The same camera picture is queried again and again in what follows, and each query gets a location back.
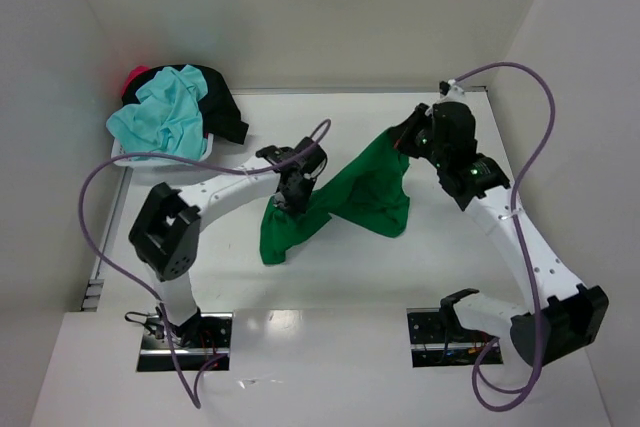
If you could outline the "green t shirt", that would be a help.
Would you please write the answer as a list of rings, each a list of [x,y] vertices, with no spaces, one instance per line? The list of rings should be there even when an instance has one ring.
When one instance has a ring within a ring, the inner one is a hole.
[[[291,216],[270,199],[260,225],[262,263],[284,263],[289,249],[309,240],[335,216],[381,236],[400,236],[410,207],[403,190],[408,168],[409,158],[394,148],[384,131],[312,193],[305,213]]]

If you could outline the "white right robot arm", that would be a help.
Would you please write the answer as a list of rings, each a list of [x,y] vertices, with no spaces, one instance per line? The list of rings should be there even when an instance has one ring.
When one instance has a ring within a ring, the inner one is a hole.
[[[609,306],[599,286],[559,259],[518,201],[500,165],[478,150],[476,120],[460,102],[418,105],[387,132],[399,153],[428,161],[444,192],[500,253],[523,295],[521,305],[466,288],[444,297],[446,333],[482,331],[508,338],[520,358],[542,367],[594,342]]]

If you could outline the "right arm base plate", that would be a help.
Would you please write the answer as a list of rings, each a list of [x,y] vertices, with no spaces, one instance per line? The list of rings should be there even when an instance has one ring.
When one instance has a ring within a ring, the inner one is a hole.
[[[406,317],[413,368],[472,366],[490,340],[469,330],[452,338],[437,309],[408,309]]]

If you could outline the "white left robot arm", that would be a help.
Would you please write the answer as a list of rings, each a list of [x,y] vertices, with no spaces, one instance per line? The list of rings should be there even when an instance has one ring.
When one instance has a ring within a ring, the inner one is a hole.
[[[173,188],[154,186],[129,233],[138,258],[152,273],[169,334],[182,345],[195,344],[210,328],[193,296],[189,269],[201,232],[232,211],[268,198],[275,211],[296,220],[309,206],[317,177],[327,164],[325,151],[309,137],[294,148],[264,147],[230,173]]]

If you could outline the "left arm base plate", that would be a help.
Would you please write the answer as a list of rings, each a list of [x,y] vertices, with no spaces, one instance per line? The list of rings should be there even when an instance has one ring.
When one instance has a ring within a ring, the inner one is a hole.
[[[164,324],[158,313],[128,312],[125,320],[143,328],[136,371],[175,370]],[[231,313],[202,313],[202,322],[185,338],[172,335],[177,362],[183,371],[196,372],[208,363],[209,370],[228,371],[233,325]]]

